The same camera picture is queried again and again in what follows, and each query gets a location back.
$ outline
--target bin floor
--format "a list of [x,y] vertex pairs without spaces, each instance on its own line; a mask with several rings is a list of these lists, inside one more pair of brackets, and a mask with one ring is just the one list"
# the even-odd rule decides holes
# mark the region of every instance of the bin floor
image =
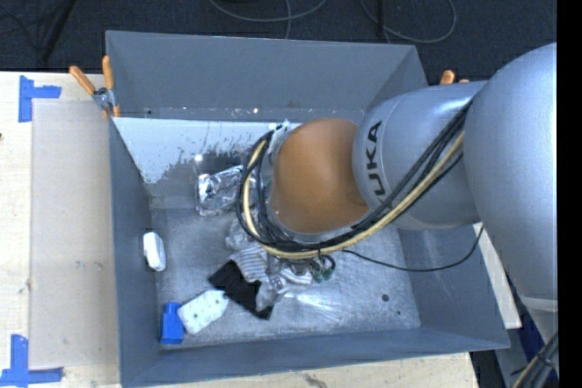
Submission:
[[[165,238],[166,269],[157,274],[158,308],[186,303],[207,289],[208,277],[233,252],[226,237],[234,214],[200,216],[182,197],[154,198],[152,215]],[[388,226],[352,247],[361,254],[404,265],[396,228]],[[352,254],[334,254],[336,270],[320,284],[287,293],[266,321],[236,303],[220,319],[179,346],[240,343],[308,334],[408,329],[420,325],[407,273],[372,264]]]

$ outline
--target blue object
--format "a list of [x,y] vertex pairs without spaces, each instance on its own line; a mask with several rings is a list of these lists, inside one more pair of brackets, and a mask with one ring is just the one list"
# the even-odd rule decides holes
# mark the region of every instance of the blue object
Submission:
[[60,95],[60,87],[35,87],[34,80],[20,75],[20,105],[18,106],[18,122],[30,122],[33,119],[33,99],[58,99]]
[[0,386],[27,388],[30,383],[60,382],[63,367],[48,370],[28,370],[28,338],[19,334],[11,336],[10,368],[0,374]]
[[181,344],[184,341],[184,325],[177,313],[179,303],[167,303],[162,315],[161,344]]

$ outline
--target blue tape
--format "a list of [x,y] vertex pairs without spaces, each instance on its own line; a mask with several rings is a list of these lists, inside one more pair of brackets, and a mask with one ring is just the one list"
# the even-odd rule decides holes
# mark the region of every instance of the blue tape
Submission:
[[35,81],[20,75],[20,103],[18,122],[30,122],[33,119],[33,99],[58,99],[61,95],[59,86],[35,87]]
[[10,368],[0,373],[0,386],[28,388],[30,383],[55,383],[63,377],[63,367],[48,370],[28,370],[28,338],[13,334],[11,339]]

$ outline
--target crumpled aluminum foil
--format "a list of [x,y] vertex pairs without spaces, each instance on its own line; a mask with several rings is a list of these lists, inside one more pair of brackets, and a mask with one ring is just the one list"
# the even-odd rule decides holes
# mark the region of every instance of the crumpled aluminum foil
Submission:
[[236,165],[215,174],[200,174],[196,181],[196,210],[202,216],[220,215],[235,205],[243,165]]

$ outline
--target cable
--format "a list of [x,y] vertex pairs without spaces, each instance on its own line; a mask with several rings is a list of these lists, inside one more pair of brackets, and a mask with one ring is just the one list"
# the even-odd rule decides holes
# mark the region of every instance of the cable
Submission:
[[[437,43],[440,41],[444,41],[453,33],[453,30],[455,29],[455,26],[457,25],[457,10],[455,9],[453,1],[447,0],[447,3],[451,8],[453,19],[452,19],[451,26],[449,27],[448,31],[439,37],[436,37],[434,39],[419,39],[419,38],[415,38],[415,37],[411,37],[411,36],[407,36],[407,35],[401,35],[399,32],[394,31],[386,26],[384,26],[384,30],[387,33],[390,33],[391,35],[395,35],[395,36],[399,37],[400,39],[404,39],[404,40],[414,42],[414,43],[434,44],[434,43]],[[367,17],[370,18],[375,24],[377,24],[377,19],[367,10],[366,6],[364,5],[364,0],[360,0],[360,4],[362,5],[362,8],[364,9],[364,13],[366,13]]]
[[[372,22],[374,22],[376,25],[378,25],[378,19],[375,18],[366,8],[366,6],[364,5],[364,0],[359,0],[360,4],[362,6],[362,9],[364,10],[364,13],[366,13],[367,17],[370,18],[372,20]],[[407,35],[402,35],[400,33],[398,33],[397,31],[394,31],[392,29],[389,29],[388,27],[386,27],[385,25],[383,25],[383,29],[384,29],[384,34],[385,34],[385,38],[386,41],[388,43],[390,43],[389,37],[387,36],[386,33],[390,33],[391,35],[395,35],[396,37],[399,37],[400,39],[404,39],[406,41],[410,41],[413,43],[419,43],[419,44],[434,44],[440,41],[444,41],[445,39],[447,39],[454,31],[455,26],[457,25],[457,10],[455,9],[455,6],[453,4],[452,0],[447,0],[448,5],[451,8],[451,12],[453,15],[453,19],[451,22],[451,26],[448,29],[448,31],[446,33],[444,33],[443,35],[436,37],[434,39],[420,39],[420,38],[415,38],[415,37],[411,37],[411,36],[407,36]]]
[[6,12],[6,14],[12,18],[17,24],[18,24],[18,28],[15,28],[15,30],[20,29],[25,33],[25,38],[26,41],[36,50],[38,50],[38,45],[36,44],[35,40],[33,39],[33,37],[30,34],[30,31],[28,31],[28,26],[25,23],[23,23],[23,21],[18,18],[17,15],[13,14],[10,10],[8,10],[5,6],[3,6],[2,4],[0,4],[0,8],[2,8],[2,10],[4,10]]
[[[265,134],[251,148],[249,160],[242,174],[241,184],[239,185],[238,203],[236,203],[236,214],[239,222],[249,236],[256,239],[263,246],[269,246],[272,249],[275,248],[278,253],[283,254],[311,252],[310,256],[312,257],[315,254],[321,254],[322,251],[335,251],[342,247],[346,247],[350,241],[359,241],[358,238],[361,238],[360,234],[370,233],[370,229],[373,228],[375,224],[385,221],[387,215],[393,214],[394,217],[392,217],[390,221],[395,220],[404,212],[404,210],[420,199],[427,189],[442,179],[442,177],[459,162],[462,157],[462,152],[460,148],[454,149],[453,146],[458,143],[459,138],[462,138],[463,124],[467,116],[467,110],[470,105],[472,105],[472,102],[472,99],[469,100],[459,111],[456,112],[453,118],[451,118],[438,136],[426,148],[425,152],[416,160],[400,183],[381,205],[379,205],[374,211],[370,212],[358,224],[352,226],[348,233],[341,234],[331,240],[322,241],[315,245],[301,244],[293,240],[285,239],[281,235],[280,228],[273,225],[268,218],[268,214],[266,213],[265,189],[261,188],[262,181],[260,166],[265,152],[268,149],[268,145],[270,144],[273,132]],[[448,142],[450,142],[455,134],[457,135],[457,141],[453,143],[453,146],[451,146],[446,156],[439,161],[438,158],[444,152]],[[450,151],[456,152],[457,156],[454,157]],[[415,173],[421,168],[423,168],[422,174],[418,179],[413,181]],[[256,221],[250,212],[250,193],[248,191],[244,193],[244,189],[246,189],[250,176],[254,171],[257,171],[256,191],[258,192],[258,199],[254,201],[254,204],[257,206]],[[430,180],[429,184],[423,186],[427,180]],[[412,184],[412,186],[408,194],[416,193],[415,197],[410,199],[409,204],[405,205],[404,210],[399,211],[398,209],[403,206],[402,203],[406,200],[406,197],[396,208],[393,208],[392,203],[398,198],[398,196],[400,196],[409,184]]]
[[484,225],[481,225],[481,228],[479,229],[479,233],[477,234],[477,238],[473,242],[473,245],[471,246],[471,249],[469,249],[468,253],[465,254],[461,259],[459,259],[456,262],[453,262],[451,264],[440,265],[438,267],[430,267],[430,268],[400,267],[398,265],[393,265],[393,264],[389,264],[387,262],[378,261],[377,259],[372,259],[371,257],[367,257],[365,255],[362,255],[360,253],[357,253],[356,251],[351,251],[349,249],[344,249],[343,252],[344,253],[348,253],[348,254],[355,255],[355,256],[359,257],[360,259],[364,259],[365,261],[369,261],[369,262],[371,262],[373,264],[378,264],[378,265],[383,265],[385,267],[394,268],[394,269],[397,269],[397,270],[401,270],[402,272],[437,272],[439,270],[446,270],[447,268],[456,267],[457,265],[460,265],[464,261],[466,261],[471,256],[471,254],[476,250],[477,245],[479,244],[479,240],[481,239],[481,235],[483,234],[484,229],[485,229],[484,228]]
[[512,388],[541,388],[556,364],[558,355],[557,332],[532,358],[526,369],[519,375]]
[[212,4],[216,9],[220,10],[222,13],[229,15],[229,16],[232,16],[233,18],[236,18],[238,20],[255,22],[255,23],[279,23],[279,22],[283,22],[283,21],[296,20],[298,18],[303,18],[304,16],[311,15],[312,13],[317,11],[319,8],[321,8],[327,2],[327,0],[321,0],[316,6],[306,10],[305,12],[302,12],[299,14],[294,14],[294,15],[290,14],[291,8],[288,5],[288,0],[285,0],[285,2],[287,3],[287,11],[289,12],[288,15],[287,16],[279,16],[279,17],[275,17],[275,18],[253,18],[253,17],[248,17],[248,16],[237,15],[237,14],[234,14],[232,12],[229,12],[228,10],[226,10],[225,8],[220,6],[214,0],[208,0],[208,2],[210,2],[210,4]]
[[[298,251],[298,252],[288,252],[283,251],[277,247],[273,247],[271,245],[265,244],[265,242],[261,239],[260,233],[256,229],[256,224],[253,218],[253,215],[250,211],[250,203],[249,203],[249,190],[250,190],[250,176],[246,176],[242,183],[241,188],[241,195],[242,195],[242,205],[243,205],[243,218],[244,222],[241,223],[246,231],[248,231],[261,245],[266,249],[266,251],[272,255],[275,255],[280,258],[286,259],[306,259],[315,257],[319,254],[331,254],[335,251],[339,251],[345,249],[353,244],[356,244],[368,236],[378,232],[388,224],[390,224],[393,220],[395,220],[399,215],[401,215],[417,198],[420,196],[426,189],[428,189],[434,181],[438,178],[443,168],[447,166],[447,163],[457,154],[458,151],[461,150],[462,143],[463,143],[464,132],[461,132],[451,147],[447,150],[447,152],[443,155],[441,159],[435,164],[435,167],[429,172],[429,174],[421,180],[414,189],[408,193],[402,201],[398,203],[394,207],[394,209],[390,210],[387,214],[385,214],[381,219],[379,219],[376,223],[371,225],[367,228],[364,232],[355,234],[350,239],[345,240],[340,244],[331,245],[328,247],[317,247],[315,250],[306,250],[306,251]],[[264,151],[268,147],[268,142],[266,140],[259,140],[256,149],[251,153],[249,159],[249,166],[255,164],[259,160],[259,154],[261,151]]]

